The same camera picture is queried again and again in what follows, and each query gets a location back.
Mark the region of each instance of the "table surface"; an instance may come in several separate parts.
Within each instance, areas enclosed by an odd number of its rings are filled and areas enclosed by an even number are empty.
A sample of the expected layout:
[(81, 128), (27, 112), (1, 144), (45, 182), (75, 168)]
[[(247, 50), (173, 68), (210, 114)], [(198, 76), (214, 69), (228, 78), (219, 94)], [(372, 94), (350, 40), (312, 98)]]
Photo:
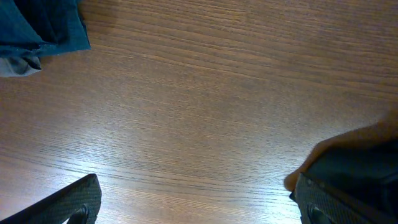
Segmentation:
[(0, 219), (96, 173), (97, 223), (300, 223), (284, 177), (397, 106), (397, 9), (84, 0), (92, 50), (0, 79)]

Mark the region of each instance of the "black plastic object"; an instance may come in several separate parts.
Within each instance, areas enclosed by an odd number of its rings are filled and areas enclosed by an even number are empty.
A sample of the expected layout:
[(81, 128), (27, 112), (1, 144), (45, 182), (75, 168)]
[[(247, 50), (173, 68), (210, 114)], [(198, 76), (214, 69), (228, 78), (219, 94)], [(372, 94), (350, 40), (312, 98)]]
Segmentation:
[(325, 184), (310, 174), (301, 173), (294, 195), (303, 224), (395, 224), (394, 217)]
[(398, 141), (328, 150), (300, 174), (290, 197), (304, 224), (398, 223)]
[(94, 224), (101, 206), (96, 174), (89, 174), (0, 224)]

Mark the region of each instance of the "denim fabric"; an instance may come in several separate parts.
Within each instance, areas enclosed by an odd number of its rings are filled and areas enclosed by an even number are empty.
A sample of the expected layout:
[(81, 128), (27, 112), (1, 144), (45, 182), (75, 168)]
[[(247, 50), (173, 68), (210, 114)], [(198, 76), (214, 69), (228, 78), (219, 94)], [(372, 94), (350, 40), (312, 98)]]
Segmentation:
[(77, 0), (1, 0), (0, 57), (42, 57), (90, 48)]

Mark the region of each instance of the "gray cloth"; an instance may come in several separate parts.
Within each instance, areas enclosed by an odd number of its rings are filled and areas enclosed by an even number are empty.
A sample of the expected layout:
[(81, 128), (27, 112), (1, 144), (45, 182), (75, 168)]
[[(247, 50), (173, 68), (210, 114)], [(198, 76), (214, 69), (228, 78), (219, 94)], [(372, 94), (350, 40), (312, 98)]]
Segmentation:
[(24, 77), (41, 70), (38, 57), (0, 58), (0, 77)]

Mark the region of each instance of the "wood grain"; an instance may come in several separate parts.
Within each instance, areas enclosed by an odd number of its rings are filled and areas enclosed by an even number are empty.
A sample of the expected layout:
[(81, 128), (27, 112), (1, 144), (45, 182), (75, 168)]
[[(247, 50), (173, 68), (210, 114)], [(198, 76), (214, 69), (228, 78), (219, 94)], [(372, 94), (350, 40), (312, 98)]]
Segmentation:
[(98, 223), (300, 223), (284, 177), (397, 106), (394, 1), (81, 11), (92, 50), (0, 80), (0, 219), (94, 172)]

